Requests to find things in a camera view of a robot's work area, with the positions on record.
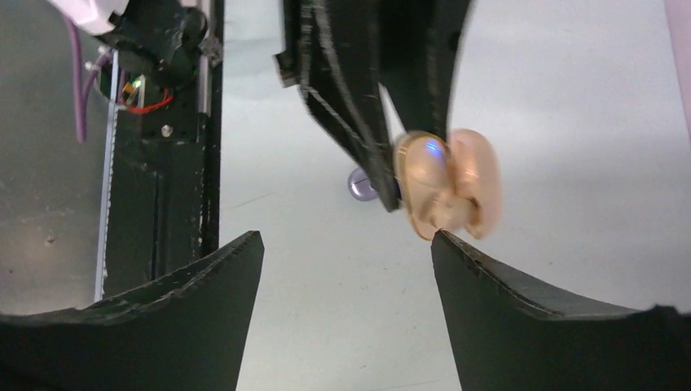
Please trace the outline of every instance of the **screw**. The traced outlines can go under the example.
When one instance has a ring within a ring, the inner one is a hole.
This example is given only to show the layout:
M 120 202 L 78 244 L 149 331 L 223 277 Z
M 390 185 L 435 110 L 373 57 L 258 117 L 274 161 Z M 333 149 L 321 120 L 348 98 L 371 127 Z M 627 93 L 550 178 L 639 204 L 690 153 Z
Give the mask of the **screw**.
M 171 134 L 173 134 L 173 127 L 170 125 L 163 125 L 161 128 L 161 135 L 163 137 L 170 137 Z

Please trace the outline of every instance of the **red wire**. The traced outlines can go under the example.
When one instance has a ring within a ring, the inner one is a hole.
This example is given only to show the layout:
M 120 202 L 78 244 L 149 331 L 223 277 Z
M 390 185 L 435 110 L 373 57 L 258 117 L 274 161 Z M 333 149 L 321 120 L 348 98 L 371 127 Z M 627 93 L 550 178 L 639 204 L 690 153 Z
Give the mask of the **red wire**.
M 163 99 L 159 103 L 150 104 L 148 106 L 144 106 L 143 108 L 133 108 L 131 106 L 127 106 L 127 110 L 129 110 L 133 114 L 143 115 L 148 114 L 149 112 L 153 112 L 154 110 L 158 110 L 159 108 L 163 108 L 172 101 L 173 94 L 169 94 L 168 90 L 165 90 L 165 92 L 163 93 Z

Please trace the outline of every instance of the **pink strip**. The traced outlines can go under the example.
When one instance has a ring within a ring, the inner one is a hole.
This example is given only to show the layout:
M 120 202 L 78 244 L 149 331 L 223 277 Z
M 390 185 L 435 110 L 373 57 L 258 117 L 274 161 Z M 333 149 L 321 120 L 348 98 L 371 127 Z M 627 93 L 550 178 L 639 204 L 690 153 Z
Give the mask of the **pink strip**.
M 691 138 L 691 1 L 664 0 L 671 48 L 679 78 L 681 102 L 684 105 L 686 128 Z

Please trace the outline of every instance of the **black mechanical part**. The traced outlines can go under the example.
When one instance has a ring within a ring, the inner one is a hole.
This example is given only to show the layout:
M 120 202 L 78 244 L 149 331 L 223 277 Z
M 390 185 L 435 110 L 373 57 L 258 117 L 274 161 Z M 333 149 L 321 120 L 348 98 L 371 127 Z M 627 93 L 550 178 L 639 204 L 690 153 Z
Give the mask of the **black mechanical part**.
M 163 88 L 189 84 L 198 71 L 208 23 L 178 0 L 130 0 L 122 15 L 111 15 L 114 30 L 100 37 L 119 51 L 120 66 Z
M 464 391 L 691 389 L 691 315 L 581 297 L 444 231 L 432 258 Z
M 213 0 L 210 34 L 223 36 L 223 0 Z M 209 68 L 200 112 L 194 79 L 147 114 L 117 115 L 105 246 L 106 297 L 161 277 L 218 248 L 222 65 Z M 164 90 L 144 86 L 144 106 Z
M 380 85 L 403 127 L 447 137 L 470 0 L 284 0 L 285 86 L 364 169 L 386 210 L 399 207 Z
M 0 389 L 235 390 L 263 254 L 250 231 L 85 310 L 0 315 Z

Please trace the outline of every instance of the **purple screw head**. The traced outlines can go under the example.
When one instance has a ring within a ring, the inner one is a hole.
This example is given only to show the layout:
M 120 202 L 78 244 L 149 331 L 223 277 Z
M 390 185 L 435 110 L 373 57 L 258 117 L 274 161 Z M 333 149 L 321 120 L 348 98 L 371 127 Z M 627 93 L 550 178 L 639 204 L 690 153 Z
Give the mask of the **purple screw head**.
M 348 190 L 350 194 L 358 201 L 376 200 L 379 195 L 369 182 L 368 176 L 361 168 L 355 169 L 348 177 Z

